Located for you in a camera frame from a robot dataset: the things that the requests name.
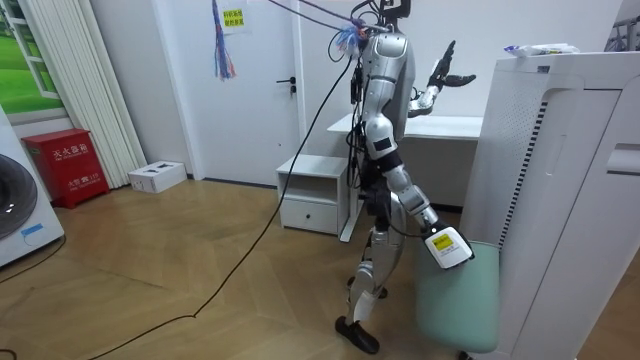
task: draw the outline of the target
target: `red fire extinguisher box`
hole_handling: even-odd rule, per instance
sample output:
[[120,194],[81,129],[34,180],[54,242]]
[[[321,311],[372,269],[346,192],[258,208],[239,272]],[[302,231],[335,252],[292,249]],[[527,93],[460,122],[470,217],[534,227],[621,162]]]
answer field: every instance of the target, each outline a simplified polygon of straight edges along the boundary
[[71,129],[22,138],[54,206],[73,209],[81,201],[109,193],[89,131]]

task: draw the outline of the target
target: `vent grille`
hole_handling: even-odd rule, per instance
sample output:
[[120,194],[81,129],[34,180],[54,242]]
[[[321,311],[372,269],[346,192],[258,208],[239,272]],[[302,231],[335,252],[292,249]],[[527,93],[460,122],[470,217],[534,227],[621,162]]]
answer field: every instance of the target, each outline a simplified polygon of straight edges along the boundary
[[524,155],[524,161],[522,162],[522,167],[520,168],[520,174],[518,175],[518,180],[516,182],[515,190],[513,191],[513,196],[511,197],[511,203],[509,204],[509,210],[507,210],[507,216],[504,221],[504,226],[502,227],[502,232],[500,233],[500,241],[498,245],[500,246],[500,250],[504,246],[504,241],[507,238],[507,233],[509,232],[509,226],[511,225],[511,220],[513,219],[513,212],[516,209],[516,204],[518,203],[518,198],[520,197],[520,190],[522,189],[522,184],[524,182],[524,177],[527,174],[527,169],[529,168],[529,163],[531,162],[531,155],[533,154],[533,148],[536,146],[536,141],[538,140],[538,134],[540,133],[540,126],[542,126],[542,120],[544,119],[544,115],[547,112],[548,102],[544,101],[540,104],[540,110],[538,110],[538,115],[536,117],[536,124],[533,127],[533,132],[531,133],[531,138],[529,139],[529,147],[527,148],[527,152]]

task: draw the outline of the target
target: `colorful tassel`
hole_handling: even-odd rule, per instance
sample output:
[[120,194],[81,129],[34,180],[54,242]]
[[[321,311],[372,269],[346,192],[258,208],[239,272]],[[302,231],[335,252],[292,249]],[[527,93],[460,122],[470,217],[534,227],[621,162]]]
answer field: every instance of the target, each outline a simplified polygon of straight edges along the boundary
[[218,3],[216,0],[212,0],[211,5],[213,7],[213,21],[216,25],[216,51],[214,55],[216,76],[225,81],[236,77],[236,70],[224,43],[224,31],[222,31],[222,24],[220,23]]
[[349,25],[342,29],[336,45],[340,51],[348,56],[357,56],[360,52],[360,45],[367,39],[367,34],[360,26]]

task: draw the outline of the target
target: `robot leg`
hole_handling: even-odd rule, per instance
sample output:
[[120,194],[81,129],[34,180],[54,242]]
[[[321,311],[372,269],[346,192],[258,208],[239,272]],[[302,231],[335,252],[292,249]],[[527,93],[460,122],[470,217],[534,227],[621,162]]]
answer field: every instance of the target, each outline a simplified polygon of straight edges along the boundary
[[[373,236],[373,229],[371,229],[371,231],[369,232],[369,239],[367,239],[367,245],[364,247],[364,250],[362,252],[362,258],[360,260],[360,263],[364,261],[371,261],[371,237],[372,236]],[[347,281],[347,291],[351,291],[351,285],[355,280],[356,280],[355,276],[352,276],[349,278],[349,280]],[[387,291],[387,288],[382,288],[382,290],[380,291],[380,295],[378,295],[378,299],[379,300],[386,299],[387,296],[389,296],[389,292]]]
[[404,208],[395,194],[390,196],[389,219],[387,216],[376,219],[376,226],[371,233],[371,247],[365,251],[363,261],[356,270],[355,281],[349,291],[349,312],[347,316],[336,320],[336,331],[369,354],[377,353],[380,344],[362,328],[360,321],[368,319],[404,249],[404,236],[388,224],[390,220],[394,227],[404,231]]

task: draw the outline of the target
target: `yellow label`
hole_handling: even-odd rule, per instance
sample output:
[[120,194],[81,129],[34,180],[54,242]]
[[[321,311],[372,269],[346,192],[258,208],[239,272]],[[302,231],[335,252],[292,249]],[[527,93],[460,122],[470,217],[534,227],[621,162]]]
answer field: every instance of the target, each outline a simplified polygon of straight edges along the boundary
[[436,246],[436,249],[438,249],[438,251],[442,251],[453,245],[453,240],[449,238],[449,235],[443,234],[442,236],[439,236],[438,238],[433,240],[433,245]]
[[224,17],[224,26],[244,26],[244,15],[242,15],[242,9],[226,10],[222,12],[222,15]]

